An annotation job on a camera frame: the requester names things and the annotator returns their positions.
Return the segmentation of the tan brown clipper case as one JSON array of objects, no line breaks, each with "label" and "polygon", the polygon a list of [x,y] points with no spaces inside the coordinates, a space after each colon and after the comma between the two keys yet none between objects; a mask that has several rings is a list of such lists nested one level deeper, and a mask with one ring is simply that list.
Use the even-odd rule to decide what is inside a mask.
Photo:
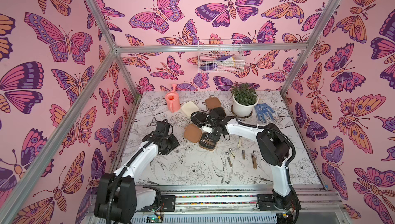
[{"label": "tan brown clipper case", "polygon": [[193,144],[198,144],[200,148],[213,151],[216,147],[216,142],[208,137],[208,133],[203,132],[198,126],[189,124],[185,128],[184,138]]}]

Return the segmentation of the cream clipper case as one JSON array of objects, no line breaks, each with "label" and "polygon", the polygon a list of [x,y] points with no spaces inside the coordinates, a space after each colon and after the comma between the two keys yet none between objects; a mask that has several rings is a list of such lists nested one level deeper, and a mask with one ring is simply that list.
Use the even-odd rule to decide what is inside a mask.
[{"label": "cream clipper case", "polygon": [[199,107],[192,101],[185,102],[181,105],[181,111],[183,115],[190,119],[190,116],[194,113],[199,111]]}]

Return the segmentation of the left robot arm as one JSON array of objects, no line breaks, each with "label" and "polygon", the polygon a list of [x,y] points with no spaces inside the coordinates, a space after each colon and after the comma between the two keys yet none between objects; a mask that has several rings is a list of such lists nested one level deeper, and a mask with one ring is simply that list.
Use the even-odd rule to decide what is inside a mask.
[{"label": "left robot arm", "polygon": [[179,146],[167,119],[156,122],[155,130],[142,139],[139,149],[113,173],[99,181],[94,216],[107,224],[128,224],[141,209],[156,212],[163,207],[160,189],[139,187],[136,181],[158,155],[168,155]]}]

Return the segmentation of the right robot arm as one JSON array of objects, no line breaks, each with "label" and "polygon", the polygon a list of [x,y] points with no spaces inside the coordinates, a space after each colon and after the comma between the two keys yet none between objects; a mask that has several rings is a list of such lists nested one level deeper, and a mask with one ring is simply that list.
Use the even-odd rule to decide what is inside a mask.
[{"label": "right robot arm", "polygon": [[289,164],[296,156],[296,149],[275,124],[247,124],[235,116],[226,116],[220,108],[212,109],[209,113],[193,112],[190,119],[194,125],[207,133],[213,142],[218,142],[221,136],[227,135],[237,135],[256,142],[262,159],[271,168],[274,208],[282,211],[301,210],[289,172]]}]

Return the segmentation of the dark brown clipper case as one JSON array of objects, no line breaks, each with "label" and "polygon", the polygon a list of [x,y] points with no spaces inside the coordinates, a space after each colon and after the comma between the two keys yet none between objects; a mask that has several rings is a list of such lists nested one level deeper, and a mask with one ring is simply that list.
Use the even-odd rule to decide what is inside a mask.
[{"label": "dark brown clipper case", "polygon": [[206,109],[208,112],[216,111],[219,113],[226,113],[222,107],[220,100],[217,97],[210,97],[205,100]]}]

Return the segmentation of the gold nail clipper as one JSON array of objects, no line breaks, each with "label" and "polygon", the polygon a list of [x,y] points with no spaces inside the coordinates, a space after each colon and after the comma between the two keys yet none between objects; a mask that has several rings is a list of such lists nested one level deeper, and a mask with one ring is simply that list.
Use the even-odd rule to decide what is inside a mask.
[{"label": "gold nail clipper", "polygon": [[235,158],[236,156],[235,156],[235,154],[234,154],[234,152],[233,152],[233,150],[231,149],[231,148],[229,148],[228,149],[228,151],[230,152],[230,154],[233,156],[233,158]]}]

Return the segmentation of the grey nail clipper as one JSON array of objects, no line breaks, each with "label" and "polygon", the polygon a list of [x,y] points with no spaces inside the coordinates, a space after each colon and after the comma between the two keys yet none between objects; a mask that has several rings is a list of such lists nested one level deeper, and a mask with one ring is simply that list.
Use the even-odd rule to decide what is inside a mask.
[{"label": "grey nail clipper", "polygon": [[233,167],[230,157],[227,157],[227,162],[228,162],[230,167]]}]

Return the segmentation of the long brown nail clipper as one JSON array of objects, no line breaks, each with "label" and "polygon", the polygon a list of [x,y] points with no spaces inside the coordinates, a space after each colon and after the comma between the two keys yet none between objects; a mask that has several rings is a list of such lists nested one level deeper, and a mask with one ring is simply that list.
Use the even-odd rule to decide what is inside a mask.
[{"label": "long brown nail clipper", "polygon": [[251,154],[252,157],[252,164],[253,164],[253,169],[257,169],[257,157],[255,156],[255,154]]}]

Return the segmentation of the plant saucer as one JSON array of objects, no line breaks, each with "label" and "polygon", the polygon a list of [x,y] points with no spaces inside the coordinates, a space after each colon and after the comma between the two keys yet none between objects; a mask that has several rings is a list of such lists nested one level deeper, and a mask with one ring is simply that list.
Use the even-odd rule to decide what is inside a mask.
[{"label": "plant saucer", "polygon": [[253,115],[253,111],[251,111],[250,114],[248,114],[248,115],[246,115],[246,116],[237,115],[237,114],[233,111],[233,108],[231,108],[231,113],[233,114],[233,116],[235,116],[235,117],[237,117],[237,118],[239,118],[239,119],[248,119],[248,118],[250,118],[250,117]]}]

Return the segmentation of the white potted green plant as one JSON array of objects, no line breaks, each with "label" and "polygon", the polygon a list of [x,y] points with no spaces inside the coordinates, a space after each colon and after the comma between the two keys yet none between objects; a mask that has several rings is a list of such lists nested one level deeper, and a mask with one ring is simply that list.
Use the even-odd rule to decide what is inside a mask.
[{"label": "white potted green plant", "polygon": [[252,84],[242,83],[231,88],[233,111],[239,116],[246,116],[258,104],[258,94]]}]

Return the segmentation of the pink watering can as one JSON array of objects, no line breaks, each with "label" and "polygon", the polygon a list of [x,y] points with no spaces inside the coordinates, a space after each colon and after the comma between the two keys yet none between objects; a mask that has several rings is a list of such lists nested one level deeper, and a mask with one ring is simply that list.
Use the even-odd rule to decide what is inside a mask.
[{"label": "pink watering can", "polygon": [[180,97],[176,92],[177,84],[172,84],[172,89],[166,94],[165,100],[167,103],[168,110],[171,113],[175,113],[180,110]]}]

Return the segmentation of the blue gardening glove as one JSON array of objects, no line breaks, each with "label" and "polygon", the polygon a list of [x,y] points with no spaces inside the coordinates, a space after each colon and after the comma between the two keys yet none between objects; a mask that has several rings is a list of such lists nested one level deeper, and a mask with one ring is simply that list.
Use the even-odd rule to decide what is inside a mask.
[{"label": "blue gardening glove", "polygon": [[275,111],[267,104],[257,104],[255,106],[255,113],[257,116],[257,120],[261,123],[266,123],[267,120],[274,121]]}]

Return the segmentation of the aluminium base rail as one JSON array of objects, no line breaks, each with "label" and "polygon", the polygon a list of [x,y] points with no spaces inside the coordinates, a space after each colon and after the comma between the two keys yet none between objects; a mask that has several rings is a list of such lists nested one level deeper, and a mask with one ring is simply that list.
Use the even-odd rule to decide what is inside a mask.
[{"label": "aluminium base rail", "polygon": [[184,185],[160,187],[162,210],[138,212],[132,224],[351,224],[338,193],[320,184],[294,186],[301,210],[285,217],[268,206],[259,208],[260,194],[271,185]]}]

